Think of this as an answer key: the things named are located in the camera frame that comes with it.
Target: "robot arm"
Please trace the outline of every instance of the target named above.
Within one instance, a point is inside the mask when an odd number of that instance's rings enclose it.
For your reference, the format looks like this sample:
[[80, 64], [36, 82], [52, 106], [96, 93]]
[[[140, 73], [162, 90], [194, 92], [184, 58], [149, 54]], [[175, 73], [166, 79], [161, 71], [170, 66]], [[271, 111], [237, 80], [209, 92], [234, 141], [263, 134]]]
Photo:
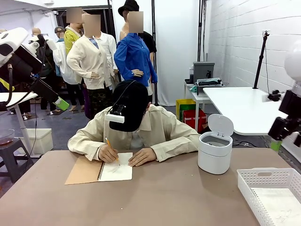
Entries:
[[[36, 49], [40, 46], [45, 47], [45, 43], [49, 43], [51, 49], [56, 49], [55, 44], [48, 36], [38, 35], [32, 38], [29, 45], [23, 45], [27, 35], [28, 32], [20, 27], [0, 34], [0, 77], [6, 82], [11, 81], [10, 86], [25, 82], [31, 91], [66, 110], [69, 104], [40, 78], [32, 76], [38, 74], [43, 67], [36, 57]], [[6, 111], [18, 104], [17, 102], [7, 106], [8, 102], [9, 100], [0, 103], [0, 111]]]
[[298, 136], [294, 144], [301, 146], [301, 41], [294, 44], [293, 50], [285, 59], [286, 73], [296, 82], [292, 90], [288, 90], [282, 100], [279, 110], [288, 115], [286, 119], [277, 117], [272, 125], [269, 135], [282, 141], [294, 132]]

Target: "camouflage pants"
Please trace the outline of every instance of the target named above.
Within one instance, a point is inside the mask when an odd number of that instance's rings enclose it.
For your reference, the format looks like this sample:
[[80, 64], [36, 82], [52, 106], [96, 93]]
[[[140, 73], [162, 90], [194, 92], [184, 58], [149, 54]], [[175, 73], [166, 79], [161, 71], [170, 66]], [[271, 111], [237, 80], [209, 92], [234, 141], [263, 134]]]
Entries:
[[88, 95], [91, 119], [105, 108], [112, 106], [112, 90], [108, 87], [104, 89], [88, 89]]

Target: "white paper page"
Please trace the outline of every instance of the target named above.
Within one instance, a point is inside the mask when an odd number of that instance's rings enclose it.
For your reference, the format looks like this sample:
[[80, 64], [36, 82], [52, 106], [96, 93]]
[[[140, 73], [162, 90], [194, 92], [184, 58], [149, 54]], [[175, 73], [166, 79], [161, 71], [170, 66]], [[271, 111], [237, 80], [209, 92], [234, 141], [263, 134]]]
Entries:
[[99, 181], [132, 179], [133, 168], [128, 165], [128, 160], [133, 156], [133, 153], [118, 153], [118, 156], [120, 165], [117, 161], [106, 163]]
[[275, 226], [300, 226], [301, 203], [288, 188], [252, 188]]

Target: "white brick wall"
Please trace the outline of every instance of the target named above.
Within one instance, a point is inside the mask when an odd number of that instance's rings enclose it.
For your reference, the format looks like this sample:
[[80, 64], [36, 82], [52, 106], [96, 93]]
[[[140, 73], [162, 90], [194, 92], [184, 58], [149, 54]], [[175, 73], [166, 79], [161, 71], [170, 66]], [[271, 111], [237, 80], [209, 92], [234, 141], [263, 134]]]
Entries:
[[[301, 40], [301, 0], [212, 0], [208, 60], [214, 77], [234, 87], [252, 87], [262, 47], [262, 30], [269, 29], [267, 67], [270, 91], [291, 89], [284, 60], [293, 43]], [[265, 57], [258, 87], [267, 92]], [[284, 141], [301, 161], [301, 149]]]

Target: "white table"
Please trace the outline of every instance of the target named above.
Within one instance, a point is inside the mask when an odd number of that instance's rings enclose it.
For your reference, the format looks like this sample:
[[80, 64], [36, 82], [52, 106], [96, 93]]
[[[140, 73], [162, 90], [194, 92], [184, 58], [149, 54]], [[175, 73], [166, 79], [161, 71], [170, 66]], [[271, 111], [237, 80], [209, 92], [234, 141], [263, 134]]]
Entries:
[[[192, 99], [196, 102], [196, 119], [198, 119], [199, 104], [202, 104], [202, 111], [205, 112], [205, 104], [210, 104], [211, 101], [210, 98], [204, 92], [199, 93], [199, 96], [197, 95], [197, 93], [191, 92], [190, 88], [192, 87], [193, 84], [187, 84], [184, 81], [184, 99], [186, 99], [186, 90], [188, 90], [192, 95]], [[198, 130], [198, 120], [196, 120], [195, 130]]]
[[[14, 103], [16, 103], [18, 100], [20, 100], [22, 97], [24, 97], [26, 93], [23, 93], [23, 92], [20, 92], [20, 93], [13, 93], [13, 96], [9, 102], [9, 104], [7, 106], [10, 106]], [[35, 98], [37, 97], [38, 95], [35, 94], [35, 93], [30, 93], [26, 98], [24, 98], [24, 100], [22, 100], [20, 103], [26, 101], [26, 100], [30, 100], [32, 98]], [[7, 101], [8, 100], [8, 93], [0, 93], [0, 101]], [[17, 114], [17, 117], [18, 117], [18, 121], [19, 121], [19, 124], [20, 124], [20, 129], [22, 131], [22, 134], [23, 134], [23, 137], [24, 137], [24, 140], [25, 140], [25, 146], [27, 148], [27, 151], [30, 153], [31, 152], [31, 149], [32, 149], [32, 145], [30, 143], [30, 140], [29, 140], [29, 136], [28, 136], [28, 133], [27, 133], [27, 129], [25, 127], [25, 124], [24, 124], [24, 121], [23, 121], [23, 117], [21, 115], [21, 112], [20, 112], [20, 108], [19, 108], [19, 105], [15, 105], [9, 109], [13, 109], [15, 108], [16, 109], [16, 114]]]
[[266, 136], [277, 117], [287, 115], [279, 111], [281, 101], [263, 102], [267, 93], [251, 87], [204, 88], [220, 114], [234, 124], [240, 135]]

